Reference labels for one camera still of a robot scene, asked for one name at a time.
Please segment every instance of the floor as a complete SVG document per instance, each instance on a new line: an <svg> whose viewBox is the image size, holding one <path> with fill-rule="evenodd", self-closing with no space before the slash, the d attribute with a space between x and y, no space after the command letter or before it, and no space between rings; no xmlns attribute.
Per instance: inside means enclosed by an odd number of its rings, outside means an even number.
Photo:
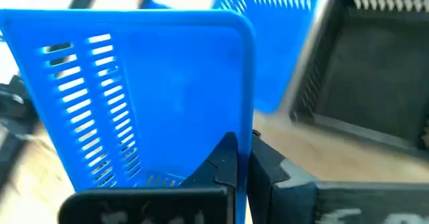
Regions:
<svg viewBox="0 0 429 224"><path fill-rule="evenodd" d="M97 4L99 7L114 7L112 1L98 0L95 7ZM135 3L124 1L127 2L124 7ZM208 7L211 2L199 1L199 7ZM187 8L194 3L178 5ZM429 182L427 161L292 124L286 117L289 92L293 94L293 90L288 91L275 115L255 113L253 128L262 133L265 142L301 168L321 180ZM0 223L56 223L59 206L72 193L72 186L50 138L40 125L6 186L0 202Z"/></svg>

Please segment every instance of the black plastic crate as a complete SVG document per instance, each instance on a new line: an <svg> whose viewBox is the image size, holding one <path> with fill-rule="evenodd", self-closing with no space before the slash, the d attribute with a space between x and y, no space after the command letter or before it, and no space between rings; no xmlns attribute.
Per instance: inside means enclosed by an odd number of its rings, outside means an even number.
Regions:
<svg viewBox="0 0 429 224"><path fill-rule="evenodd" d="M329 0L291 117L424 150L429 0Z"/></svg>

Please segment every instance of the blue plastic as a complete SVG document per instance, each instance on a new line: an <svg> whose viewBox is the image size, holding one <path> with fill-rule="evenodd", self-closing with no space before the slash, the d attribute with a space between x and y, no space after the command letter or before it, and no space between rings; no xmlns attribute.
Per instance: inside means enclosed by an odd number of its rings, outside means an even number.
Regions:
<svg viewBox="0 0 429 224"><path fill-rule="evenodd" d="M240 15L4 9L0 28L76 191L178 185L234 131L243 222L254 59Z"/></svg>
<svg viewBox="0 0 429 224"><path fill-rule="evenodd" d="M256 45L256 109L279 106L312 23L317 0L216 0L214 9L231 9L253 24ZM145 8L165 8L151 1Z"/></svg>

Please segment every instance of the black basket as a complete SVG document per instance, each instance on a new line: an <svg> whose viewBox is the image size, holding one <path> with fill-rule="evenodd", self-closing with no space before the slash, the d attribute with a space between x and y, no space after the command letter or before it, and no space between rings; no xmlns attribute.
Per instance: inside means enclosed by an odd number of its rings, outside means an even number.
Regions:
<svg viewBox="0 0 429 224"><path fill-rule="evenodd" d="M292 119L426 149L429 0L330 0Z"/></svg>

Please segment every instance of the shopping basket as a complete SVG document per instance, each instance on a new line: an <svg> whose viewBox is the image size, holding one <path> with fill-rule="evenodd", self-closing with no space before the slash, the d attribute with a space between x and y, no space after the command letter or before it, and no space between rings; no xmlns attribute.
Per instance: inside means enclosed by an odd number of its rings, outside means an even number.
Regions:
<svg viewBox="0 0 429 224"><path fill-rule="evenodd" d="M178 186L234 132L244 207L253 36L240 15L3 9L0 28L76 191Z"/></svg>
<svg viewBox="0 0 429 224"><path fill-rule="evenodd" d="M256 45L256 109L277 109L306 39L317 0L215 0L213 9L245 15L253 24ZM147 0L146 9L163 5Z"/></svg>

